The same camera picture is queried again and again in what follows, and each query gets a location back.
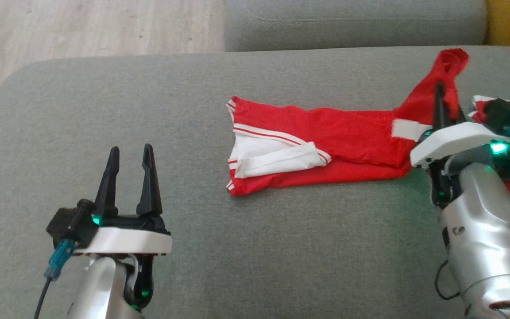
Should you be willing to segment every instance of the silver robot arm segment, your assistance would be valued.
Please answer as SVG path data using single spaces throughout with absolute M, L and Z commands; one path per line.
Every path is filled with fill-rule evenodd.
M 69 319 L 144 319 L 124 298 L 125 264 L 102 257 L 91 264 L 68 311 Z
M 481 163 L 460 172 L 460 185 L 462 194 L 442 210 L 440 221 L 464 315 L 510 319 L 510 194 Z

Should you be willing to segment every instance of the gray fabric upholstery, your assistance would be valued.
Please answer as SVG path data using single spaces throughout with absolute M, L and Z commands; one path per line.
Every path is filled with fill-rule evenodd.
M 392 109 L 442 48 L 357 48 L 37 63 L 0 89 L 0 318 L 32 315 L 51 255 L 45 226 L 94 198 L 119 145 L 117 205 L 135 212 L 144 143 L 155 148 L 174 252 L 155 263 L 148 318 L 456 319 L 433 279 L 445 259 L 423 172 L 379 182 L 229 196 L 231 95 L 305 109 Z M 510 98 L 510 48 L 467 47 L 457 79 Z M 62 318 L 83 281 L 74 258 L 41 318 Z M 449 277 L 443 291 L 455 289 Z
M 226 0 L 227 51 L 482 44 L 484 0 Z

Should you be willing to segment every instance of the green led light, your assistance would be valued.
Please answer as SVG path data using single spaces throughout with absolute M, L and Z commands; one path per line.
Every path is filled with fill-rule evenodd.
M 491 143 L 490 147 L 491 147 L 491 151 L 493 152 L 493 154 L 500 154 L 500 153 L 503 153 L 504 151 L 506 151 L 507 144 L 501 143 L 501 142 Z
M 102 216 L 93 215 L 92 220 L 97 226 L 101 226 L 101 218 Z

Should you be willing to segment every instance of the white stripe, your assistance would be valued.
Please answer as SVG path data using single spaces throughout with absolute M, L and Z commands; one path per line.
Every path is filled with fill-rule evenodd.
M 393 137 L 400 137 L 401 139 L 413 140 L 418 142 L 420 137 L 428 130 L 431 125 L 421 124 L 417 121 L 394 119 L 393 121 Z
M 295 145 L 295 146 L 308 143 L 308 142 L 304 141 L 303 139 L 300 139 L 299 137 L 290 135 L 288 133 L 279 132 L 279 131 L 271 131 L 269 129 L 253 127 L 251 125 L 234 123 L 233 128 L 234 128 L 233 132 L 236 134 L 257 137 L 258 139 L 275 140 L 275 141 L 280 141 L 280 142 L 287 143 L 290 145 Z M 246 129 L 248 131 L 251 131 L 252 133 L 241 131 L 240 129 Z M 264 136 L 264 135 L 259 135 L 259 134 L 274 135 L 274 136 Z M 318 148 L 317 148 L 317 151 L 318 151 L 318 154 L 321 154 L 322 156 L 324 156 L 326 158 L 326 163 L 329 163 L 332 161 L 332 157 L 330 156 L 330 154 L 328 154 L 325 151 L 322 151 Z
M 233 123 L 234 119 L 233 119 L 233 113 L 235 112 L 234 109 L 232 109 L 231 107 L 227 106 L 227 111 L 229 112 L 229 115 L 231 116 L 231 121 Z
M 248 131 L 251 131 L 253 133 L 255 133 L 253 136 L 254 137 L 259 137 L 261 139 L 273 139 L 273 137 L 271 136 L 261 136 L 261 135 L 257 135 L 258 134 L 265 134 L 265 135 L 275 135 L 275 136 L 278 136 L 278 137 L 283 137 L 285 139 L 289 139 L 291 141 L 295 141 L 296 143 L 292 143 L 292 142 L 289 142 L 289 141 L 285 141 L 284 139 L 279 139 L 281 141 L 285 141 L 285 143 L 289 143 L 289 144 L 292 144 L 292 145 L 300 145 L 300 144 L 304 144 L 304 143 L 307 143 L 305 140 L 303 139 L 300 139 L 294 135 L 290 135 L 288 133 L 283 133 L 283 132 L 279 132 L 279 131 L 271 131 L 269 129 L 262 129 L 262 128 L 258 128 L 258 127 L 253 127 L 251 125 L 245 125 L 245 124 L 239 124 L 239 123 L 234 123 L 233 124 L 233 128 L 240 128 L 240 129 L 246 129 Z M 244 131 L 237 131 L 238 133 L 245 133 L 245 134 L 249 134 L 247 132 L 244 132 Z
M 496 99 L 497 97 L 484 97 L 483 95 L 474 95 L 473 96 L 473 105 L 475 105 L 476 102 L 486 102 Z

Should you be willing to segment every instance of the white sleeve trim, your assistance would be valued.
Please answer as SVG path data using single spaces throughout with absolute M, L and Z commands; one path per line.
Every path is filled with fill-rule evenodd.
M 400 137 L 401 139 L 418 142 L 423 133 L 431 128 L 431 125 L 421 124 L 417 121 L 395 119 L 393 121 L 393 133 L 391 135 L 393 137 Z
M 233 124 L 233 133 L 241 134 L 245 136 L 256 137 L 257 139 L 267 139 L 267 140 L 275 140 L 282 143 L 287 143 L 293 146 L 306 144 L 308 142 L 296 137 L 294 135 L 290 135 L 288 133 L 283 133 L 279 131 L 271 131 L 269 129 L 257 128 L 250 125 L 234 123 Z M 330 154 L 322 151 L 320 149 L 316 149 L 320 157 L 325 161 L 326 164 L 332 161 L 332 157 Z
M 240 158 L 237 160 L 235 177 L 263 176 L 277 172 L 307 170 L 316 166 L 326 166 L 326 162 L 318 155 L 314 142 L 310 142 L 262 156 Z

